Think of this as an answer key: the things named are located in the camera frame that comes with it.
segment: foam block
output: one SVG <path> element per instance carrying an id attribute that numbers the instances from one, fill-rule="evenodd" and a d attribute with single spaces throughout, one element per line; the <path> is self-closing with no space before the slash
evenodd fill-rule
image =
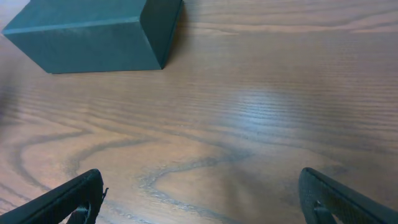
<path id="1" fill-rule="evenodd" d="M 2 33 L 48 73 L 162 69 L 182 0 L 31 0 Z"/>

